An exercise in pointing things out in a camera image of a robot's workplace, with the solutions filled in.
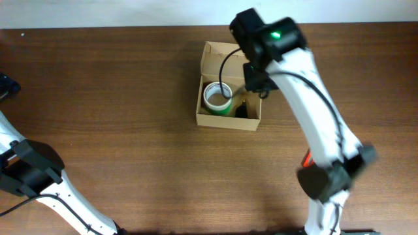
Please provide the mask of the black glue bottle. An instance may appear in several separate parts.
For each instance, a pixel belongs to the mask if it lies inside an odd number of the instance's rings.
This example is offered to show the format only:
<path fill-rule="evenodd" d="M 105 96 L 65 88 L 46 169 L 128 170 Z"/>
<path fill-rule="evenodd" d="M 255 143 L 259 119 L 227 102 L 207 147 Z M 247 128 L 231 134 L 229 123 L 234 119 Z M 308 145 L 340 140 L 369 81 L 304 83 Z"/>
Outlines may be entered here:
<path fill-rule="evenodd" d="M 248 118 L 248 110 L 245 101 L 242 101 L 242 104 L 236 108 L 235 115 L 236 118 Z"/>

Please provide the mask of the orange utility knife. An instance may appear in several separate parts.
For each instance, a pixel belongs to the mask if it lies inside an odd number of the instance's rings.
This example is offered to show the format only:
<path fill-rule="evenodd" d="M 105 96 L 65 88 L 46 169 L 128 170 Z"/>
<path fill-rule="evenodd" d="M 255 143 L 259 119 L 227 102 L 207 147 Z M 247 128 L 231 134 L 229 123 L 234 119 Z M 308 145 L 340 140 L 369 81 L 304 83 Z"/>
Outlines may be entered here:
<path fill-rule="evenodd" d="M 314 163 L 315 162 L 314 162 L 313 157 L 312 157 L 312 152 L 311 152 L 310 149 L 308 149 L 304 158 L 303 158 L 303 160 L 302 160 L 302 162 L 301 162 L 301 165 L 302 165 L 303 168 L 306 168 L 306 167 L 309 167 L 309 166 L 313 165 Z"/>

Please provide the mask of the brown cardboard box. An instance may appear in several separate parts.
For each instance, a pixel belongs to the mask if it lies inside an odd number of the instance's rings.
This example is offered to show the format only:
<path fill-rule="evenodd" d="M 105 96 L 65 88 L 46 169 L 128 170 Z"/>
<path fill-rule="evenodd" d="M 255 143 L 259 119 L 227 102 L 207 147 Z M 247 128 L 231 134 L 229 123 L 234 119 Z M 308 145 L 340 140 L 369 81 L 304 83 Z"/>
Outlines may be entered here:
<path fill-rule="evenodd" d="M 246 131 L 256 131 L 261 120 L 262 100 L 258 95 L 247 91 L 232 99 L 231 111 L 226 116 L 215 116 L 206 110 L 203 101 L 205 87 L 218 81 L 219 70 L 223 69 L 222 82 L 226 83 L 233 92 L 237 91 L 244 84 L 243 64 L 248 60 L 242 52 L 236 52 L 224 62 L 226 56 L 238 48 L 237 44 L 224 42 L 205 42 L 201 59 L 201 79 L 199 84 L 199 94 L 196 107 L 197 125 L 206 127 L 219 127 L 226 129 L 240 129 Z M 235 117 L 235 110 L 246 102 L 248 118 Z"/>

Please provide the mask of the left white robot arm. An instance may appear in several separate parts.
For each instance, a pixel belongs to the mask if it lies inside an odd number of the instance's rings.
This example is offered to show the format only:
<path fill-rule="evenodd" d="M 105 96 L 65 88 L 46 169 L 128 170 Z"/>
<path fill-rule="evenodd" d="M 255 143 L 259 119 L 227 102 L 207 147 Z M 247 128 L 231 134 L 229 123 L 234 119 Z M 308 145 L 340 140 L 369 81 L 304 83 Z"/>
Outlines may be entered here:
<path fill-rule="evenodd" d="M 54 210 L 79 234 L 128 234 L 79 193 L 66 174 L 62 158 L 51 146 L 24 137 L 4 114 L 1 114 L 1 190 L 27 197 L 2 212 L 2 217 L 37 201 Z"/>

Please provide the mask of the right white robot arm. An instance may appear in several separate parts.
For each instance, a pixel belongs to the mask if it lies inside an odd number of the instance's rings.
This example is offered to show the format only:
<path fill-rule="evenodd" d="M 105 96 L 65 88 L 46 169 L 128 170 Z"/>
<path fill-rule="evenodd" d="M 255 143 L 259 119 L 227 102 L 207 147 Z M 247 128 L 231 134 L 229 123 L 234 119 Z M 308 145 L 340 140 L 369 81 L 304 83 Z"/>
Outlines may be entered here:
<path fill-rule="evenodd" d="M 264 23 L 254 8 L 238 13 L 229 30 L 258 77 L 248 91 L 272 82 L 286 98 L 309 145 L 297 179 L 309 198 L 302 234 L 343 234 L 342 211 L 355 180 L 378 158 L 346 125 L 317 70 L 313 52 L 289 17 Z"/>

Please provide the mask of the green tape roll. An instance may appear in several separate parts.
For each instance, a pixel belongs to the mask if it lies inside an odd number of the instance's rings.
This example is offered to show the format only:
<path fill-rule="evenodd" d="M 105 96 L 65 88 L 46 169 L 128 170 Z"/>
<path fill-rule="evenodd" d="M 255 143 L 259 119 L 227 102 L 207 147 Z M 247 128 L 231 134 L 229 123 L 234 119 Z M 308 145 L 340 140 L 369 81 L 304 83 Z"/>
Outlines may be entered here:
<path fill-rule="evenodd" d="M 205 105 L 206 105 L 206 110 L 210 114 L 215 115 L 215 116 L 226 116 L 231 111 L 232 102 L 226 102 L 225 104 L 222 104 L 219 106 L 206 102 Z"/>

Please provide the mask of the white tape roll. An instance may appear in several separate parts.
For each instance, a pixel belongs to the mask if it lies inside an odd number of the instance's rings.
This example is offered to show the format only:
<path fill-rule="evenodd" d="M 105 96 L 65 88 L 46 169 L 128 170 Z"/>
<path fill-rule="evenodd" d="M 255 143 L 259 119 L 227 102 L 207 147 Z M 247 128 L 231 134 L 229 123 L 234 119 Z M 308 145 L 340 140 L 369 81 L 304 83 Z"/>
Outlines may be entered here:
<path fill-rule="evenodd" d="M 209 102 L 219 106 L 226 102 L 232 102 L 232 90 L 226 83 L 212 82 L 208 84 L 203 92 L 204 104 Z"/>

